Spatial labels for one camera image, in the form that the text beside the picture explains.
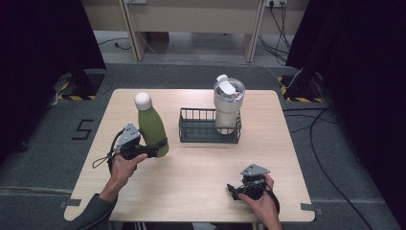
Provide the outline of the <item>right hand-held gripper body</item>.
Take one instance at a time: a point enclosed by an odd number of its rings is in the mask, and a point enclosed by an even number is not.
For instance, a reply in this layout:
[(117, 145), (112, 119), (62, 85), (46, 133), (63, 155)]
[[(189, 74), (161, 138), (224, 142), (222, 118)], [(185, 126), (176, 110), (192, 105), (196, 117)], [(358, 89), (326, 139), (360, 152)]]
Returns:
[(261, 198), (263, 191), (267, 186), (265, 175), (270, 173), (268, 169), (256, 164), (251, 164), (240, 174), (242, 175), (242, 194), (245, 194), (253, 200)]

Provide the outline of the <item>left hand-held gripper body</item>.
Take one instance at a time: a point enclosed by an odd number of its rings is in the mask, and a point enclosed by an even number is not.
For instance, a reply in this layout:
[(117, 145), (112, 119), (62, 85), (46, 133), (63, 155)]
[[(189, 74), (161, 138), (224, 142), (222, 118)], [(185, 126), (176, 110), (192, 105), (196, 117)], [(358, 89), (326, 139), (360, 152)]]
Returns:
[(132, 123), (128, 123), (119, 135), (113, 148), (114, 153), (120, 153), (124, 159), (131, 160), (144, 152), (140, 144), (141, 132)]

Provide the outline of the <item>green bottle with white cap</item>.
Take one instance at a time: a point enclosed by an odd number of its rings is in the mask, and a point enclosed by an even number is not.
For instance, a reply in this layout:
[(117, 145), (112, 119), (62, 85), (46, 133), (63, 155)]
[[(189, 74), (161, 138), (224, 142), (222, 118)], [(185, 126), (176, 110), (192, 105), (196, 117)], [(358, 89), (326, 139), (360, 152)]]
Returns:
[(147, 92), (138, 93), (134, 98), (138, 109), (138, 124), (145, 143), (148, 146), (157, 146), (158, 157), (164, 157), (169, 152), (168, 137), (163, 121), (152, 105), (152, 99)]

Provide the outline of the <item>dark wire basket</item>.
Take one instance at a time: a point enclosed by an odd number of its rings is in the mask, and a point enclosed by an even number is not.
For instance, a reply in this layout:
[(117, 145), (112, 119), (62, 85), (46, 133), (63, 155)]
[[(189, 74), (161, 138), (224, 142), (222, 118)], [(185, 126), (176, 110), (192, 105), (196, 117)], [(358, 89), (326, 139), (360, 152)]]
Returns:
[(237, 144), (242, 127), (240, 112), (233, 126), (217, 126), (214, 108), (180, 108), (178, 121), (182, 143)]

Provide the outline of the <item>white tumbler with lid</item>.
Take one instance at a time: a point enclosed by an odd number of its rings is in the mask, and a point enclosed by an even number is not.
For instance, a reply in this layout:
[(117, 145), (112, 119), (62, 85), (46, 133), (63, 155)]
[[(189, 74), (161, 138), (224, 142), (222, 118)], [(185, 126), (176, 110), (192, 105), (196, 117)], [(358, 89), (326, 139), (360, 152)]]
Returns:
[[(237, 79), (223, 74), (216, 78), (214, 84), (215, 127), (220, 134), (231, 134), (237, 127), (237, 116), (245, 95), (244, 84)], [(224, 105), (220, 100), (231, 99), (231, 105)]]

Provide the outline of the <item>person's right hand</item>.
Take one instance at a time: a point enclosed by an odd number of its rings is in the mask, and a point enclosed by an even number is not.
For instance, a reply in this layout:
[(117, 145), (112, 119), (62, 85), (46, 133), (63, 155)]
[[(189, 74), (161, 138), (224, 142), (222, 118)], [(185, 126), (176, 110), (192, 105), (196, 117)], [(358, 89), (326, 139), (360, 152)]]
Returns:
[(261, 198), (254, 200), (247, 195), (242, 195), (241, 200), (250, 206), (252, 212), (262, 223), (281, 224), (277, 211), (277, 205), (272, 197), (274, 180), (269, 174), (266, 174), (264, 177), (267, 182), (267, 187), (262, 193)]

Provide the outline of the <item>person's left hand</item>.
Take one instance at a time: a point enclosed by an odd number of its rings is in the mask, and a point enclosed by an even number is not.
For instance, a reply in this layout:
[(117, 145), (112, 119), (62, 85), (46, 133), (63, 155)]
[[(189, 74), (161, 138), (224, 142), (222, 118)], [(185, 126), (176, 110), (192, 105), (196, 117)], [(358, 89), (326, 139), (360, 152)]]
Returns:
[(136, 171), (137, 165), (147, 158), (145, 153), (136, 156), (133, 159), (126, 160), (120, 153), (113, 157), (113, 167), (110, 182), (116, 189), (121, 189)]

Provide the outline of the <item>black stand base hazard tape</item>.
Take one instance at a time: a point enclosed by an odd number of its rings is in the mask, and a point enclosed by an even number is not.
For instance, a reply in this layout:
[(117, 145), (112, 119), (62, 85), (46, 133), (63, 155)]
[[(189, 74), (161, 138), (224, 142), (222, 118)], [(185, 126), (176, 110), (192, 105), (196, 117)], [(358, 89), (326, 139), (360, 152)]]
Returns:
[(289, 102), (321, 103), (322, 96), (313, 78), (300, 76), (278, 77), (281, 85), (282, 96)]
[(84, 71), (83, 78), (66, 73), (56, 82), (56, 98), (69, 101), (93, 101), (99, 92), (104, 76), (103, 69), (87, 69)]

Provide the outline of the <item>grey tape piece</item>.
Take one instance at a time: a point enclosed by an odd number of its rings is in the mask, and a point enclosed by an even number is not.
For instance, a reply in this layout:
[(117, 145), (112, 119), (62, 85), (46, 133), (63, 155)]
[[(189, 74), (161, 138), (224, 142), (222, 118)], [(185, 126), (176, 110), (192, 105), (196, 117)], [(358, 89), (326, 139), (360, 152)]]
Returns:
[(316, 216), (321, 216), (323, 214), (323, 209), (316, 208), (311, 203), (301, 203), (301, 209), (304, 211), (313, 211)]
[(69, 206), (77, 207), (77, 206), (80, 206), (80, 203), (81, 203), (81, 199), (62, 200), (59, 203), (59, 207), (60, 208), (66, 208), (66, 207), (69, 207)]

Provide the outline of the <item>black curtain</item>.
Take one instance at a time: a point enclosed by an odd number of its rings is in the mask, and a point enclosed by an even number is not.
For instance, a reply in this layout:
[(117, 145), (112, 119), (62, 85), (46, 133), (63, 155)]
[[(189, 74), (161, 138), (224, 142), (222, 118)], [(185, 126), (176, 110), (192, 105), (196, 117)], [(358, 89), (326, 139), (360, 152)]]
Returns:
[(54, 85), (105, 67), (81, 0), (0, 0), (0, 164), (31, 135)]
[(356, 152), (406, 230), (406, 0), (308, 0), (287, 63), (323, 76)]

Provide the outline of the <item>beige background desk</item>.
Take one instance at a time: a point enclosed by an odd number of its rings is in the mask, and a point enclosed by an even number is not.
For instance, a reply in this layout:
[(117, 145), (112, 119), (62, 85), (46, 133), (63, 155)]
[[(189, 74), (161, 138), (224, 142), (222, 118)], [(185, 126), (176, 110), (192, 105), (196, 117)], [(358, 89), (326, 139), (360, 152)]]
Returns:
[(140, 61), (150, 32), (240, 35), (245, 60), (254, 60), (258, 36), (283, 31), (294, 35), (309, 0), (287, 0), (265, 8), (266, 0), (81, 0), (92, 29), (126, 31), (132, 55)]

